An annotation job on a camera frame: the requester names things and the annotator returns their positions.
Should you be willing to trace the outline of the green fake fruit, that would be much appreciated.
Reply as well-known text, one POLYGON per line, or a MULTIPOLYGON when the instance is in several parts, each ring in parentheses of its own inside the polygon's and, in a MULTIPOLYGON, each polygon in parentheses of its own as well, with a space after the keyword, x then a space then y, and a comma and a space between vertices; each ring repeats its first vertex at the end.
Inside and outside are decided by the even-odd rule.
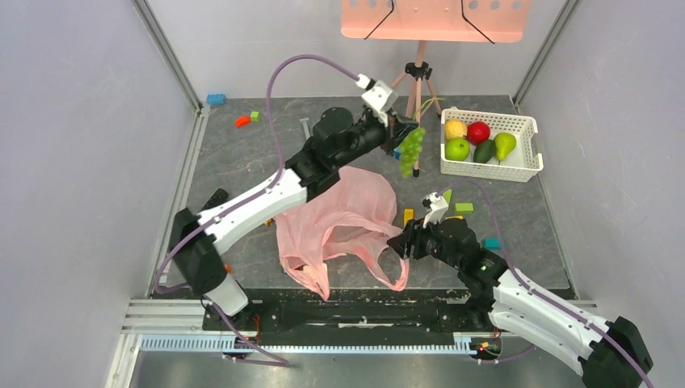
POLYGON ((414 164, 418 162, 422 153, 422 144, 425 134, 426 130, 421 126, 418 126, 416 129, 411 130, 409 135, 396 148, 396 152, 399 154, 397 159, 399 161, 402 178, 408 178, 418 174, 418 168, 415 168, 414 164))

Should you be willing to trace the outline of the pink plastic bag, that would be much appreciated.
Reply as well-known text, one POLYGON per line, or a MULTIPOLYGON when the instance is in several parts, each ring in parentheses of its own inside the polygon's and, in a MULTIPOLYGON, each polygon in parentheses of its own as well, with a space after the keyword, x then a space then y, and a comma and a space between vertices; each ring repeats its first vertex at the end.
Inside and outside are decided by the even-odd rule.
POLYGON ((355 255, 381 284, 392 291, 404 290, 408 260, 399 259, 396 280, 388 278, 379 262, 388 240, 401 232, 393 224, 397 215, 394 189, 384 176, 356 167, 344 167, 339 175, 328 191, 275 216, 282 268, 326 301, 331 291, 328 261, 355 255))

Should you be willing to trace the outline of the yellow fake lemon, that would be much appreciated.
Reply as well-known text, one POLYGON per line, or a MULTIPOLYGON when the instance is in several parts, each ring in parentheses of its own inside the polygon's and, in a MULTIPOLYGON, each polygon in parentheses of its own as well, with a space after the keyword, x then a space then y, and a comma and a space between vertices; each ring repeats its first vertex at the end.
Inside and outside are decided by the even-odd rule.
POLYGON ((466 138, 468 134, 468 125, 461 120, 446 120, 444 123, 444 137, 446 141, 456 138, 466 138))

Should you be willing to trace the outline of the green fake apple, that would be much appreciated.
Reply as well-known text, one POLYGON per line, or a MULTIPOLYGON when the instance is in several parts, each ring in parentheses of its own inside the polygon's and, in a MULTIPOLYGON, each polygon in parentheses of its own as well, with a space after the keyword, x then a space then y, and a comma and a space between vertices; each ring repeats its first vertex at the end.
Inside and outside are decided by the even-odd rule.
POLYGON ((448 140, 444 146, 445 158, 453 162, 463 162, 470 154, 470 144, 464 137, 448 140))

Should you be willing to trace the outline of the red fake apple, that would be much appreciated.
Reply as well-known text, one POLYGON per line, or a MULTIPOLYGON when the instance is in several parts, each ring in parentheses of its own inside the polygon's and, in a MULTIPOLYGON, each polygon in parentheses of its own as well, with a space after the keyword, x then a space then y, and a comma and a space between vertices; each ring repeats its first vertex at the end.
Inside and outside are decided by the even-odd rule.
POLYGON ((474 121, 467 126, 466 139, 472 145, 478 146, 490 139, 490 127, 483 121, 474 121))

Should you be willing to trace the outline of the dark green fake avocado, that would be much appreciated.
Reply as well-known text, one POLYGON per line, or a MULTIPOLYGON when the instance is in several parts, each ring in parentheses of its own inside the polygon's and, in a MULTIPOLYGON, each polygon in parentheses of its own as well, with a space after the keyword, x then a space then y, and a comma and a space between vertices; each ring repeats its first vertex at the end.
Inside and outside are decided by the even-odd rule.
POLYGON ((473 152, 473 162, 486 164, 496 154, 496 144, 494 140, 484 140, 480 142, 473 152))

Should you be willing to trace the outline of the green fake pear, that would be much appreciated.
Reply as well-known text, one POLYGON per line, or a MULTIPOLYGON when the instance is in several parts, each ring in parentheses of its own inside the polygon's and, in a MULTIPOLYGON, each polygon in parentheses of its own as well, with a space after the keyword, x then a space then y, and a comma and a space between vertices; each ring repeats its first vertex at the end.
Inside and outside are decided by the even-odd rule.
POLYGON ((517 138, 507 132, 498 133, 494 137, 495 158, 498 163, 504 161, 517 146, 517 138))

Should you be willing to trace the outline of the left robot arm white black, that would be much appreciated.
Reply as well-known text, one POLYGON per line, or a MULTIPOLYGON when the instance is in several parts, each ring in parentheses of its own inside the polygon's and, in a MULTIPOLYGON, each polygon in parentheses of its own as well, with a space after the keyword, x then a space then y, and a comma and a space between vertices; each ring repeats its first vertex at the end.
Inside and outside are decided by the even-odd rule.
POLYGON ((254 308, 224 269, 221 256, 267 219, 305 204, 340 180, 342 167, 376 148, 391 154, 418 123, 393 108, 376 116, 365 108, 355 119, 345 108, 329 108, 312 127, 302 149, 281 172, 221 205, 174 216, 168 253, 191 291, 213 302, 234 329, 248 327, 254 308))

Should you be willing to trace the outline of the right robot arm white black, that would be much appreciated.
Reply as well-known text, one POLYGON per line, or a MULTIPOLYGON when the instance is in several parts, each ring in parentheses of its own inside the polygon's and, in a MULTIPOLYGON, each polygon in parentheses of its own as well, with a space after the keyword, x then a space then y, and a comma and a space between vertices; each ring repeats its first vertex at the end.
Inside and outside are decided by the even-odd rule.
POLYGON ((471 293, 469 324, 509 331, 572 369, 586 387, 651 386, 653 361, 637 326, 611 321, 539 286, 485 249, 463 219, 410 221, 388 245, 403 259, 430 256, 458 272, 471 293))

